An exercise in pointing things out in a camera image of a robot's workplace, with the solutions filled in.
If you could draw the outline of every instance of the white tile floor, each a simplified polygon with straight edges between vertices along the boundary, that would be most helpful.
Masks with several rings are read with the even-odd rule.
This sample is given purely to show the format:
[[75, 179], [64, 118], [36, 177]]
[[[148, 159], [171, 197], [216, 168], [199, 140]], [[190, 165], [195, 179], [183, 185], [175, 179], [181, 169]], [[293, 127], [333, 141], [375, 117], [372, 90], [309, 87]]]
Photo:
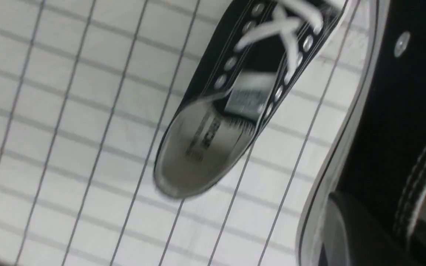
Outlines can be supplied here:
[[0, 0], [0, 261], [294, 265], [301, 209], [363, 68], [369, 2], [252, 152], [173, 202], [153, 187], [153, 155], [230, 1]]

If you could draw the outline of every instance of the shoe tongue label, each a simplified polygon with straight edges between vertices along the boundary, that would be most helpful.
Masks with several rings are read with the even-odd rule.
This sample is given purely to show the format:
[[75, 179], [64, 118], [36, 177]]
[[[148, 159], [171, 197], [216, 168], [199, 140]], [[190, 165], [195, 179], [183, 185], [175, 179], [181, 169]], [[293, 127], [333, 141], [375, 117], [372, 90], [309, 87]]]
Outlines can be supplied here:
[[264, 111], [276, 76], [264, 73], [243, 73], [233, 85], [225, 111], [258, 121]]

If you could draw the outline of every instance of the shoe tongue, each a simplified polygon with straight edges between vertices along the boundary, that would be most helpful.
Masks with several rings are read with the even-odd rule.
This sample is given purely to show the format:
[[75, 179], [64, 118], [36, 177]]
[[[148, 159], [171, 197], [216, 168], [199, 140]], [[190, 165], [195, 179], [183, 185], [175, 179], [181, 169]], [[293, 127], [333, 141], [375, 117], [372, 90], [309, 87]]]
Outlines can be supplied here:
[[213, 102], [215, 111], [233, 126], [254, 133], [276, 80], [270, 72], [243, 71], [231, 93]]

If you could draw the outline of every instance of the grid line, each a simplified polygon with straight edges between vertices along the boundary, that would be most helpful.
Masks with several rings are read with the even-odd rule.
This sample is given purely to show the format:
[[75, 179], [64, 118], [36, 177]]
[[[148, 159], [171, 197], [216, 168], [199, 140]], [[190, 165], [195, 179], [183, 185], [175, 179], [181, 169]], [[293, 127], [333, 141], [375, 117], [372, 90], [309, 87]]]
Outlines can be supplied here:
[[[361, 1], [361, 0], [358, 0], [358, 2], [357, 2], [357, 4], [356, 4], [356, 7], [355, 7], [355, 9], [353, 10], [353, 13], [352, 13], [352, 15], [351, 15], [351, 20], [353, 20], [353, 18], [354, 18], [354, 16], [355, 16], [355, 14], [356, 14], [356, 11], [357, 11], [357, 8], [359, 7], [359, 3], [360, 3], [360, 1]], [[271, 229], [270, 229], [270, 231], [269, 231], [269, 235], [267, 236], [267, 240], [266, 240], [266, 243], [265, 243], [265, 245], [264, 245], [264, 248], [262, 249], [262, 253], [261, 253], [261, 256], [260, 256], [260, 258], [259, 258], [259, 262], [257, 263], [257, 266], [260, 266], [260, 265], [261, 265], [261, 263], [262, 263], [262, 259], [264, 259], [264, 254], [266, 253], [267, 246], [269, 245], [269, 241], [270, 241], [270, 239], [271, 239], [271, 237], [272, 237], [272, 233], [274, 232], [274, 228], [275, 228], [275, 225], [276, 225], [277, 220], [278, 220], [278, 218], [279, 218], [279, 215], [280, 215], [280, 212], [281, 212], [281, 210], [282, 210], [282, 207], [283, 207], [283, 205], [284, 205], [285, 198], [287, 197], [287, 194], [288, 194], [288, 192], [289, 192], [290, 185], [291, 185], [291, 183], [292, 183], [292, 180], [293, 180], [293, 178], [294, 178], [295, 172], [296, 172], [296, 170], [297, 170], [297, 168], [298, 168], [298, 165], [299, 165], [299, 163], [300, 163], [300, 158], [301, 158], [301, 156], [302, 156], [302, 154], [303, 154], [303, 151], [305, 150], [305, 146], [306, 146], [306, 144], [307, 144], [307, 141], [308, 141], [308, 138], [309, 138], [309, 136], [310, 136], [311, 130], [312, 130], [313, 125], [314, 125], [314, 123], [315, 123], [315, 121], [316, 121], [316, 118], [317, 118], [317, 116], [318, 116], [318, 112], [320, 111], [321, 104], [323, 103], [323, 100], [324, 100], [324, 98], [325, 98], [326, 92], [328, 91], [328, 87], [329, 87], [329, 85], [330, 85], [330, 83], [331, 83], [331, 79], [333, 78], [333, 73], [335, 72], [335, 69], [336, 69], [336, 67], [337, 67], [337, 62], [339, 61], [339, 59], [340, 59], [340, 57], [341, 57], [341, 54], [342, 54], [342, 52], [343, 52], [343, 47], [344, 47], [344, 45], [345, 45], [346, 37], [348, 36], [348, 33], [349, 33], [349, 26], [350, 26], [350, 24], [348, 24], [348, 27], [346, 28], [345, 35], [344, 35], [344, 37], [343, 37], [343, 40], [341, 41], [340, 48], [339, 48], [339, 50], [338, 50], [338, 57], [337, 57], [337, 59], [336, 59], [335, 64], [333, 65], [333, 68], [331, 69], [330, 76], [329, 76], [329, 78], [328, 78], [328, 81], [327, 81], [327, 84], [326, 84], [325, 89], [324, 89], [324, 91], [323, 91], [323, 94], [321, 95], [320, 102], [318, 103], [317, 109], [316, 109], [316, 111], [315, 111], [315, 113], [314, 113], [314, 115], [313, 115], [313, 119], [311, 120], [311, 125], [310, 125], [310, 127], [309, 127], [308, 132], [307, 132], [307, 136], [306, 136], [305, 141], [303, 142], [303, 145], [302, 145], [302, 147], [301, 147], [300, 153], [299, 153], [298, 158], [297, 158], [297, 162], [295, 163], [294, 170], [293, 170], [293, 172], [292, 172], [292, 174], [291, 174], [291, 177], [290, 177], [290, 179], [289, 179], [289, 182], [288, 182], [288, 184], [287, 184], [287, 187], [285, 188], [284, 196], [282, 197], [282, 200], [281, 200], [281, 202], [280, 202], [280, 204], [279, 204], [279, 208], [277, 209], [277, 214], [276, 214], [276, 215], [275, 215], [275, 217], [274, 217], [274, 222], [272, 222], [272, 226], [271, 226]]]
[[[96, 5], [96, 0], [93, 0], [92, 6], [91, 6], [91, 9], [90, 9], [90, 13], [88, 15], [87, 28], [88, 28], [88, 26], [90, 24], [90, 20], [91, 20], [91, 17], [93, 15], [93, 10], [95, 8], [95, 5]], [[87, 187], [85, 189], [85, 193], [83, 195], [83, 199], [81, 201], [80, 210], [78, 211], [78, 216], [76, 218], [76, 221], [75, 221], [75, 224], [73, 226], [73, 230], [72, 230], [69, 242], [67, 244], [67, 249], [65, 251], [64, 259], [62, 261], [62, 266], [65, 265], [68, 253], [70, 252], [71, 243], [73, 241], [73, 237], [75, 235], [75, 232], [76, 232], [76, 229], [77, 229], [77, 226], [78, 226], [78, 221], [80, 220], [81, 213], [83, 211], [83, 207], [84, 207], [87, 195], [88, 195], [88, 191], [90, 189], [91, 181], [93, 180], [93, 175], [95, 174], [95, 170], [96, 170], [96, 167], [97, 167], [97, 164], [98, 164], [98, 160], [99, 160], [99, 157], [101, 155], [101, 151], [103, 150], [103, 144], [105, 143], [106, 135], [108, 134], [108, 129], [110, 127], [111, 121], [113, 119], [113, 115], [115, 113], [116, 104], [117, 104], [117, 101], [118, 101], [120, 93], [121, 93], [121, 89], [122, 89], [123, 84], [124, 84], [124, 80], [125, 80], [125, 77], [126, 77], [126, 72], [127, 72], [128, 66], [129, 66], [129, 62], [130, 62], [130, 59], [131, 59], [132, 51], [134, 49], [134, 45], [135, 45], [135, 42], [136, 42], [137, 33], [139, 31], [140, 22], [142, 20], [142, 17], [143, 17], [146, 5], [147, 5], [147, 0], [145, 0], [145, 2], [144, 2], [143, 10], [142, 10], [142, 13], [141, 13], [140, 18], [139, 18], [139, 25], [137, 26], [137, 29], [136, 29], [135, 33], [133, 34], [132, 42], [131, 42], [131, 45], [130, 45], [130, 48], [129, 48], [129, 52], [127, 54], [127, 59], [126, 59], [125, 67], [124, 67], [124, 70], [123, 70], [122, 75], [121, 75], [121, 80], [119, 82], [119, 86], [118, 86], [118, 89], [117, 89], [117, 92], [116, 92], [116, 96], [115, 96], [115, 99], [114, 99], [113, 107], [111, 108], [111, 113], [109, 115], [109, 118], [108, 118], [105, 130], [103, 132], [103, 136], [101, 138], [101, 143], [99, 145], [98, 153], [96, 155], [95, 162], [93, 164], [93, 168], [91, 170], [90, 177], [88, 179], [88, 184], [87, 184]]]
[[[135, 192], [134, 192], [134, 196], [133, 196], [133, 198], [132, 198], [131, 204], [129, 205], [129, 209], [128, 209], [128, 212], [127, 212], [127, 215], [126, 215], [126, 219], [125, 219], [125, 222], [124, 222], [124, 224], [123, 224], [123, 229], [121, 230], [121, 234], [120, 234], [119, 239], [118, 239], [118, 241], [117, 241], [117, 243], [116, 243], [115, 252], [113, 253], [113, 257], [112, 257], [112, 259], [111, 259], [111, 264], [113, 264], [113, 262], [114, 262], [114, 260], [115, 260], [115, 257], [116, 257], [116, 254], [117, 254], [117, 251], [118, 251], [119, 245], [120, 245], [120, 243], [121, 243], [121, 239], [123, 238], [123, 233], [124, 233], [124, 231], [125, 231], [125, 228], [126, 228], [126, 225], [127, 225], [128, 219], [129, 219], [129, 216], [131, 215], [132, 206], [134, 205], [134, 202], [135, 202], [135, 200], [136, 200], [137, 193], [138, 193], [138, 191], [139, 191], [139, 188], [140, 188], [140, 185], [141, 185], [142, 179], [143, 179], [143, 177], [144, 177], [144, 172], [145, 172], [145, 170], [146, 170], [147, 164], [149, 163], [149, 157], [151, 156], [152, 148], [154, 147], [154, 143], [155, 143], [155, 141], [156, 141], [157, 134], [159, 133], [159, 128], [161, 127], [161, 124], [162, 124], [162, 119], [164, 118], [164, 114], [165, 114], [165, 111], [166, 111], [166, 109], [167, 109], [167, 104], [169, 103], [169, 99], [170, 99], [170, 96], [171, 96], [172, 91], [173, 91], [173, 86], [174, 86], [174, 83], [175, 83], [175, 80], [176, 80], [177, 74], [178, 74], [178, 72], [179, 72], [180, 63], [182, 62], [182, 57], [184, 56], [184, 52], [185, 52], [185, 49], [186, 49], [186, 45], [187, 45], [187, 43], [188, 43], [188, 39], [189, 39], [190, 34], [191, 34], [191, 31], [192, 31], [192, 27], [193, 27], [193, 24], [194, 24], [194, 21], [195, 21], [195, 17], [196, 17], [196, 13], [197, 13], [197, 11], [198, 11], [198, 6], [199, 6], [199, 4], [200, 4], [200, 0], [197, 0], [196, 7], [195, 7], [195, 11], [194, 11], [194, 13], [193, 13], [193, 15], [192, 15], [192, 18], [191, 18], [190, 24], [188, 25], [188, 30], [187, 30], [187, 33], [186, 33], [185, 41], [184, 41], [184, 43], [183, 43], [183, 46], [182, 46], [182, 50], [181, 50], [181, 52], [180, 52], [179, 59], [178, 59], [178, 61], [177, 61], [177, 64], [176, 64], [176, 67], [175, 67], [175, 70], [174, 70], [174, 75], [173, 75], [173, 77], [172, 77], [172, 81], [171, 81], [170, 86], [169, 86], [169, 92], [167, 93], [167, 98], [166, 98], [166, 100], [165, 100], [164, 106], [163, 106], [162, 111], [161, 111], [161, 113], [160, 113], [160, 118], [159, 118], [159, 121], [158, 121], [158, 124], [157, 124], [157, 128], [156, 128], [156, 130], [155, 130], [155, 132], [154, 132], [154, 137], [152, 138], [152, 142], [151, 142], [151, 145], [150, 145], [150, 147], [149, 147], [149, 151], [147, 152], [146, 160], [145, 160], [145, 162], [144, 162], [144, 166], [142, 167], [141, 176], [140, 176], [139, 181], [138, 181], [138, 183], [137, 183], [137, 187], [136, 187], [136, 190], [135, 190]], [[144, 3], [144, 6], [142, 7], [143, 9], [142, 9], [142, 13], [141, 13], [141, 15], [140, 15], [140, 22], [139, 22], [139, 25], [138, 25], [137, 30], [139, 30], [139, 28], [140, 28], [140, 26], [141, 26], [142, 17], [143, 17], [143, 14], [144, 14], [145, 10], [146, 10], [146, 7], [147, 7], [147, 0], [146, 0], [146, 2]]]
[[26, 56], [25, 56], [25, 59], [24, 59], [24, 64], [23, 64], [22, 71], [21, 71], [21, 78], [19, 79], [19, 82], [17, 84], [16, 94], [15, 94], [14, 99], [12, 101], [10, 115], [9, 115], [8, 120], [7, 120], [6, 129], [5, 129], [4, 136], [3, 136], [3, 141], [2, 141], [2, 144], [1, 144], [1, 147], [0, 147], [0, 164], [1, 164], [2, 155], [4, 153], [4, 148], [5, 148], [6, 143], [7, 143], [7, 138], [9, 136], [10, 126], [11, 126], [11, 123], [12, 123], [14, 111], [16, 109], [17, 100], [19, 99], [19, 95], [20, 95], [20, 92], [21, 92], [23, 77], [25, 76], [27, 66], [29, 65], [29, 60], [30, 60], [32, 47], [33, 47], [32, 44], [33, 44], [34, 39], [36, 37], [35, 35], [37, 34], [37, 29], [38, 29], [38, 26], [39, 26], [40, 17], [42, 15], [42, 9], [43, 8], [44, 8], [44, 0], [42, 1], [41, 5], [39, 6], [39, 11], [37, 13], [37, 18], [35, 20], [34, 29], [32, 30], [31, 43], [29, 44], [29, 47], [27, 48]]
[[249, 159], [251, 157], [253, 149], [254, 149], [254, 143], [251, 145], [250, 151], [249, 151], [249, 153], [247, 154], [247, 157], [246, 157], [246, 161], [244, 162], [244, 166], [243, 166], [243, 169], [241, 171], [240, 178], [239, 178], [238, 183], [236, 185], [236, 188], [234, 190], [233, 196], [231, 197], [231, 201], [230, 201], [230, 204], [228, 206], [228, 210], [226, 211], [226, 215], [225, 215], [225, 218], [223, 220], [223, 224], [221, 225], [220, 232], [218, 233], [218, 238], [216, 239], [216, 242], [215, 242], [214, 247], [213, 247], [212, 254], [210, 256], [210, 259], [208, 260], [208, 266], [210, 266], [212, 264], [214, 254], [216, 252], [216, 249], [218, 248], [218, 243], [220, 242], [221, 235], [223, 234], [224, 228], [226, 226], [226, 221], [228, 220], [228, 216], [230, 215], [231, 208], [233, 207], [234, 199], [235, 199], [236, 194], [237, 194], [237, 192], [240, 188], [241, 180], [242, 180], [242, 177], [244, 176], [244, 172], [246, 171], [247, 163], [249, 162]]
[[[35, 32], [34, 32], [34, 36], [32, 38], [32, 42], [31, 42], [32, 44], [33, 44], [34, 39], [35, 39], [35, 34], [37, 33], [37, 27], [38, 27], [38, 24], [39, 24], [39, 21], [40, 21], [40, 17], [42, 15], [42, 10], [44, 9], [45, 1], [46, 0], [42, 0], [42, 2], [41, 2], [41, 7], [40, 7], [39, 14], [38, 14], [38, 17], [37, 17]], [[89, 18], [91, 17], [91, 14], [93, 13], [93, 8], [95, 7], [95, 1], [96, 0], [93, 0], [93, 3], [91, 5], [90, 14], [88, 15], [88, 21], [89, 21]], [[15, 265], [17, 265], [17, 263], [19, 262], [20, 256], [22, 254], [22, 249], [24, 249], [24, 244], [26, 242], [27, 232], [29, 230], [29, 225], [30, 225], [30, 222], [31, 222], [31, 219], [32, 219], [32, 214], [34, 213], [34, 208], [35, 208], [35, 205], [36, 205], [37, 200], [39, 198], [39, 194], [40, 194], [40, 190], [42, 188], [42, 183], [44, 181], [45, 173], [47, 172], [47, 166], [49, 165], [49, 160], [50, 160], [50, 157], [52, 155], [52, 150], [54, 148], [54, 143], [55, 143], [55, 140], [57, 138], [58, 129], [60, 127], [62, 115], [64, 114], [64, 111], [65, 111], [65, 106], [67, 104], [68, 94], [69, 94], [71, 86], [73, 84], [73, 79], [75, 77], [75, 72], [76, 72], [77, 65], [78, 65], [78, 59], [79, 59], [81, 51], [83, 49], [83, 44], [85, 42], [87, 32], [88, 32], [88, 24], [85, 25], [85, 28], [84, 28], [82, 36], [81, 36], [80, 45], [78, 47], [77, 55], [75, 56], [75, 61], [73, 63], [73, 68], [71, 70], [70, 79], [69, 79], [69, 82], [68, 82], [68, 85], [67, 85], [65, 97], [64, 97], [62, 104], [61, 104], [61, 109], [60, 109], [60, 112], [59, 112], [59, 116], [57, 118], [57, 123], [55, 125], [54, 134], [52, 135], [52, 140], [50, 141], [49, 150], [47, 152], [47, 157], [46, 157], [45, 162], [44, 162], [44, 168], [42, 170], [42, 175], [40, 177], [39, 184], [37, 186], [37, 192], [35, 193], [34, 202], [32, 203], [31, 210], [29, 212], [29, 218], [27, 219], [27, 224], [26, 224], [26, 227], [24, 229], [24, 235], [22, 237], [22, 242], [21, 242], [21, 246], [19, 248], [19, 252], [17, 253]]]

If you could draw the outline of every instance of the black sneaker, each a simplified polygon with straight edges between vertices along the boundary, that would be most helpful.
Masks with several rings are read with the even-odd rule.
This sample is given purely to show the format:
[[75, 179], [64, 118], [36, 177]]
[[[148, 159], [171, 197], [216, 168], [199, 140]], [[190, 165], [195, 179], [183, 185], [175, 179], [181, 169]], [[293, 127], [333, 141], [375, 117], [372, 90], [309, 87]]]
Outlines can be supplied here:
[[337, 1], [233, 0], [157, 152], [164, 194], [198, 195], [228, 173], [340, 26], [351, 0]]
[[371, 3], [365, 75], [303, 209], [298, 266], [426, 265], [426, 1]]

